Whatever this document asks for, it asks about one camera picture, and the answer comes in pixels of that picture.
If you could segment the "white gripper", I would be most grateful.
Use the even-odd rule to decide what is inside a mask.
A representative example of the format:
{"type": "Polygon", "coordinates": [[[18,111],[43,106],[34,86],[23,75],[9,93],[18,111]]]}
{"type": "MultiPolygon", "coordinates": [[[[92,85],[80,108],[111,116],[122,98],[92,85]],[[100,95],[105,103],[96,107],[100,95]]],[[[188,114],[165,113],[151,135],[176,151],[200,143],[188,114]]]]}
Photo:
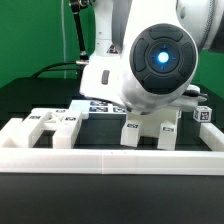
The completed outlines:
{"type": "Polygon", "coordinates": [[[208,100],[208,95],[202,93],[200,88],[196,85],[189,85],[187,90],[170,106],[178,108],[182,112],[192,112],[196,109],[199,103],[208,100]]]}

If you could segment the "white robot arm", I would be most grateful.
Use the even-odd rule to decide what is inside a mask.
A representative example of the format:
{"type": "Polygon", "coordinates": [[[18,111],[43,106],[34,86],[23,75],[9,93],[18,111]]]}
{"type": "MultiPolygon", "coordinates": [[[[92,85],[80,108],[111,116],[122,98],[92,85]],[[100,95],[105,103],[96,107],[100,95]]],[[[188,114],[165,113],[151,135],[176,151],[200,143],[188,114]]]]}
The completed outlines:
{"type": "Polygon", "coordinates": [[[130,112],[190,107],[201,50],[224,52],[224,0],[95,0],[80,93],[130,112]]]}

